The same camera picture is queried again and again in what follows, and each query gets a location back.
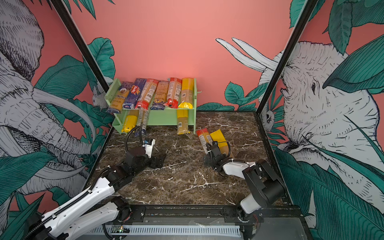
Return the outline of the red spaghetti bag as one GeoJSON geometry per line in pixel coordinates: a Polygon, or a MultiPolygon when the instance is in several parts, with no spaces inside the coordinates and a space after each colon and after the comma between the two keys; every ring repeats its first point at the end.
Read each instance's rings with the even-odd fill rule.
{"type": "Polygon", "coordinates": [[[205,154],[207,154],[209,151],[207,148],[207,143],[210,145],[212,145],[212,143],[213,143],[213,139],[212,139],[208,129],[204,128],[204,129],[197,130],[197,135],[198,135],[199,140],[202,144],[202,147],[203,147],[205,154]]]}
{"type": "Polygon", "coordinates": [[[154,79],[147,79],[142,90],[141,96],[136,104],[136,109],[148,110],[149,104],[156,92],[159,81],[154,79]]]}
{"type": "Polygon", "coordinates": [[[169,79],[169,88],[167,93],[166,106],[177,109],[179,106],[179,97],[182,90],[182,80],[178,78],[169,79]]]}

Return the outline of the yellow label spaghetti bag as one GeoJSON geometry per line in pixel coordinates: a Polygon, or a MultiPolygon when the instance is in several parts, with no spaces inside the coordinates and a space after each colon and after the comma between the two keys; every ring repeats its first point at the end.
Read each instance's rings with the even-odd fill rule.
{"type": "Polygon", "coordinates": [[[138,116],[139,116],[139,110],[129,110],[128,114],[125,118],[122,133],[129,133],[133,128],[136,127],[138,116]]]}

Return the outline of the clear white label spaghetti bag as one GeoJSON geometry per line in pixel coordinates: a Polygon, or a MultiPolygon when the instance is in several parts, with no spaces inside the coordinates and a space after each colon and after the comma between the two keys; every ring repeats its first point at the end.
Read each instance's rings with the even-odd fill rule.
{"type": "Polygon", "coordinates": [[[148,125],[148,120],[149,120],[149,112],[150,112],[150,110],[144,110],[144,109],[140,109],[139,110],[137,126],[141,127],[142,135],[143,136],[147,134],[147,125],[148,125]]]}

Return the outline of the dark blue pasta box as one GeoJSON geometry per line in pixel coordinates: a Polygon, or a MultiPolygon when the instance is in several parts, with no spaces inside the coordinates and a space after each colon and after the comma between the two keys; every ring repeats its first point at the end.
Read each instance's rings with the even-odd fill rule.
{"type": "Polygon", "coordinates": [[[123,103],[123,109],[133,110],[142,94],[147,79],[136,78],[133,82],[129,94],[123,103]]]}

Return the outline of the blue-end yellow spaghetti bag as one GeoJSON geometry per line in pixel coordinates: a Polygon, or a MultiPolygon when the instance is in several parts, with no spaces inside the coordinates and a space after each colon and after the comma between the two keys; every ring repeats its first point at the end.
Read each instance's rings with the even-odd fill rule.
{"type": "Polygon", "coordinates": [[[169,89],[168,81],[160,81],[158,83],[151,110],[164,110],[167,103],[167,94],[169,89]]]}

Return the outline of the blue yellow spaghetti bag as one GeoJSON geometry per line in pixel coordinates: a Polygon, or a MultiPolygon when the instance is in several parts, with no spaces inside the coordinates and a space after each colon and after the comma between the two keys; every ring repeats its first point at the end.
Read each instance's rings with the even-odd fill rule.
{"type": "Polygon", "coordinates": [[[116,92],[114,99],[112,100],[110,106],[107,109],[107,113],[110,114],[120,114],[123,109],[123,103],[125,102],[129,91],[133,83],[122,82],[118,91],[116,92]]]}

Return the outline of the yellow spaghetti bag long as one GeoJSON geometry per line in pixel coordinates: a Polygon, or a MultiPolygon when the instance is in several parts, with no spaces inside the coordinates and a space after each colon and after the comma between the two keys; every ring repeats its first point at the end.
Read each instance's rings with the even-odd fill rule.
{"type": "Polygon", "coordinates": [[[194,101],[195,81],[192,78],[182,79],[181,101],[179,108],[192,109],[194,101]]]}

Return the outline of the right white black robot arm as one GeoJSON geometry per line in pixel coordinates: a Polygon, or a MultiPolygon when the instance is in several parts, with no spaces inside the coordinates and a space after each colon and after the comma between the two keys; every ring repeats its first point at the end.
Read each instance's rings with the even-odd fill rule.
{"type": "Polygon", "coordinates": [[[250,194],[237,205],[240,221],[248,221],[257,211],[271,206],[287,193],[283,180],[268,162],[233,159],[229,142],[226,142],[228,153],[222,153],[219,144],[217,141],[206,143],[204,162],[221,176],[235,176],[246,181],[250,194]]]}

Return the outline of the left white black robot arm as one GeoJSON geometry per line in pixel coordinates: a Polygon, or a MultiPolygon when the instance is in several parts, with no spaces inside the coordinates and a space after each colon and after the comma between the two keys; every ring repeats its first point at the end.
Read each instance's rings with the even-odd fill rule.
{"type": "Polygon", "coordinates": [[[100,201],[132,182],[146,168],[161,168],[165,155],[152,154],[156,141],[145,138],[143,144],[126,151],[119,164],[101,171],[99,178],[64,205],[44,214],[28,218],[25,240],[75,240],[90,230],[117,220],[126,222],[132,216],[130,204],[114,197],[102,207],[92,210],[100,201]]]}

